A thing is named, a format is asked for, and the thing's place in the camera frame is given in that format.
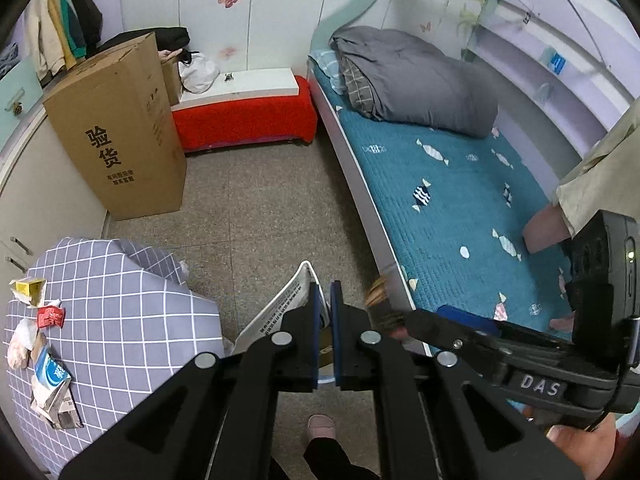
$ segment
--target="beige cloth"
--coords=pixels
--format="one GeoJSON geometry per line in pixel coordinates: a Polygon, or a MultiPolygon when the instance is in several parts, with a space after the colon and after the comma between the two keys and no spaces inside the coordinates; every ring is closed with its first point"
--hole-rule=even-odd
{"type": "Polygon", "coordinates": [[[43,79],[47,71],[51,75],[65,65],[60,38],[49,16],[48,0],[31,0],[24,18],[24,39],[31,55],[38,79],[43,79]]]}
{"type": "Polygon", "coordinates": [[[66,38],[65,27],[62,25],[62,9],[60,8],[60,0],[47,0],[47,8],[49,9],[49,16],[53,22],[53,26],[56,28],[60,45],[62,46],[62,52],[65,56],[65,66],[67,70],[71,70],[78,64],[74,54],[69,47],[69,40],[66,38]]]}
{"type": "Polygon", "coordinates": [[[640,98],[560,182],[554,203],[572,237],[599,209],[640,221],[640,98]]]}

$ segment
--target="shoe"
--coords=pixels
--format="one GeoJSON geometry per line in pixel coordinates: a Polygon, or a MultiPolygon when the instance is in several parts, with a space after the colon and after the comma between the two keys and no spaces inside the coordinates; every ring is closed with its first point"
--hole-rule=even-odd
{"type": "Polygon", "coordinates": [[[306,436],[309,441],[318,437],[335,440],[335,424],[326,415],[311,415],[306,423],[306,436]]]}

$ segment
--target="mint green drawer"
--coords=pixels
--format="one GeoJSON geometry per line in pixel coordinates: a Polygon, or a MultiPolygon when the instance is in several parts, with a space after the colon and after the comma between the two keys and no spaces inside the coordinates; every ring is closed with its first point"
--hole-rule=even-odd
{"type": "Polygon", "coordinates": [[[0,150],[20,120],[42,96],[38,76],[31,63],[31,57],[24,58],[0,80],[0,150]],[[15,115],[13,103],[20,102],[22,111],[15,115]]]}

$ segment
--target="triangular cutout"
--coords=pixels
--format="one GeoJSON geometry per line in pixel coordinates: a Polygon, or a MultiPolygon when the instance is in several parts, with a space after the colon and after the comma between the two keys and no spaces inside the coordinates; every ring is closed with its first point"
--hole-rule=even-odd
{"type": "Polygon", "coordinates": [[[164,442],[174,426],[180,413],[187,388],[178,388],[153,413],[149,413],[135,428],[127,433],[127,438],[151,453],[159,454],[164,448],[164,442]]]}
{"type": "Polygon", "coordinates": [[[466,402],[468,402],[484,439],[484,444],[489,451],[500,451],[522,439],[523,435],[520,430],[514,427],[473,386],[466,385],[464,393],[466,402]]]}

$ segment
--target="checkered tablecloth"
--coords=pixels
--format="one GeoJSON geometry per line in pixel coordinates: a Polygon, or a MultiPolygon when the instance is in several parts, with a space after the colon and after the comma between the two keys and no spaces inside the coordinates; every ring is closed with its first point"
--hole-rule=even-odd
{"type": "MultiPolygon", "coordinates": [[[[84,424],[53,430],[30,409],[33,363],[9,370],[20,426],[54,475],[194,355],[224,355],[218,306],[187,288],[168,251],[123,239],[65,238],[27,275],[46,278],[46,300],[62,300],[66,310],[63,328],[44,333],[71,374],[84,424]]],[[[36,312],[9,303],[2,358],[18,322],[36,312]]]]}

